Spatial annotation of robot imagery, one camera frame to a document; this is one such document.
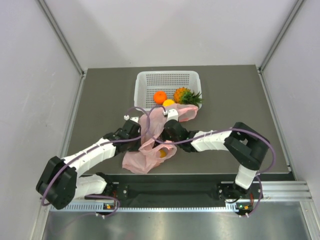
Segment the orange tangerine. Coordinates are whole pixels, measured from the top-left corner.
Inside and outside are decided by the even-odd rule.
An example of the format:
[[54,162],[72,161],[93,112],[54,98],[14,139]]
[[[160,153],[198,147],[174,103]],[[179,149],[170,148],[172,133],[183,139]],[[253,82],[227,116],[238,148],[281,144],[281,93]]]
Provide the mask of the orange tangerine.
[[157,91],[153,95],[153,100],[157,105],[162,105],[167,100],[167,94],[164,91]]

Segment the orange toy pineapple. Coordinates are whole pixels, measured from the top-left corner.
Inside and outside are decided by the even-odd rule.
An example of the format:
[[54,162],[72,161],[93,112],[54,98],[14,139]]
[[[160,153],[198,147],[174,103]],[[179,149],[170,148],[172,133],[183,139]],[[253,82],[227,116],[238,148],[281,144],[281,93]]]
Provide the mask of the orange toy pineapple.
[[200,104],[203,103],[200,92],[195,93],[186,87],[177,88],[173,94],[173,100],[177,104],[194,105],[198,108],[200,107]]

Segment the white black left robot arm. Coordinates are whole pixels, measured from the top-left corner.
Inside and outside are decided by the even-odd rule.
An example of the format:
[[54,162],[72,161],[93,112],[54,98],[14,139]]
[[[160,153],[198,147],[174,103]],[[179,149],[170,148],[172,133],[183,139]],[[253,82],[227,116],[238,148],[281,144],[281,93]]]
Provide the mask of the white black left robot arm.
[[120,153],[139,148],[141,125],[138,117],[125,121],[123,127],[100,138],[93,145],[76,154],[52,157],[45,166],[36,191],[42,195],[44,206],[51,204],[57,210],[65,208],[72,200],[98,194],[109,198],[114,191],[102,173],[84,176],[84,173]]

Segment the pink plastic bag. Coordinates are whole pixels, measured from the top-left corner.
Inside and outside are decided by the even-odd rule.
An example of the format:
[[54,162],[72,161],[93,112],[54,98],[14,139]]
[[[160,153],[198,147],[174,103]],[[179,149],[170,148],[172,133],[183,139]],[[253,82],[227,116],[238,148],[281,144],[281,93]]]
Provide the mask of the pink plastic bag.
[[[178,111],[178,121],[187,122],[196,117],[198,107],[195,105],[172,104],[166,107],[166,110],[175,109]],[[173,157],[177,152],[175,145],[156,144],[152,137],[158,139],[164,130],[166,118],[163,115],[163,108],[157,107],[149,112],[150,134],[147,133],[140,140],[141,147],[136,152],[125,153],[122,160],[122,168],[131,171],[134,174],[147,174],[151,169],[159,166],[165,160]],[[147,130],[147,116],[140,117],[138,123],[141,125],[142,133]],[[166,157],[160,158],[159,150],[165,150]]]

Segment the yellow lemon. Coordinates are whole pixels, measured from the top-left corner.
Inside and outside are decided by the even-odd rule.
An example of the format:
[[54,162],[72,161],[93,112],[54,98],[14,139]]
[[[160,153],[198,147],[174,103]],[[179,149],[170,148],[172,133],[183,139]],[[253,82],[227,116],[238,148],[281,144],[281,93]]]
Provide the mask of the yellow lemon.
[[172,99],[166,99],[166,100],[162,103],[162,105],[163,105],[164,107],[168,107],[168,106],[171,106],[171,105],[173,105],[173,104],[175,104],[175,101],[172,100]]

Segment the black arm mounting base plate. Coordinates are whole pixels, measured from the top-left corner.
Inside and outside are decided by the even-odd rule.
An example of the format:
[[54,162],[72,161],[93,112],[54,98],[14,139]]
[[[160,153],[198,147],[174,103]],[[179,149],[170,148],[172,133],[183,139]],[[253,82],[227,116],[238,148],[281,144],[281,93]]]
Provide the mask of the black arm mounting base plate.
[[199,196],[205,195],[213,200],[241,199],[257,200],[261,187],[254,183],[248,190],[241,190],[234,183],[222,182],[109,182],[102,192],[119,200],[129,200],[139,195],[160,196]]

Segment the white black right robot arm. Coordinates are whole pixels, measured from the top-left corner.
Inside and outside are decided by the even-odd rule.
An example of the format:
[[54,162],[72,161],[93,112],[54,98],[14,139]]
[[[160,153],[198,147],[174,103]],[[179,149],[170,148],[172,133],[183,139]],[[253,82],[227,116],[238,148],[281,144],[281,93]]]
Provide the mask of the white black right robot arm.
[[252,191],[252,183],[259,173],[271,144],[269,140],[243,122],[236,122],[227,130],[189,131],[180,122],[169,120],[164,125],[160,139],[177,143],[188,153],[227,151],[239,163],[238,173],[232,186],[220,190],[220,197],[245,198]]

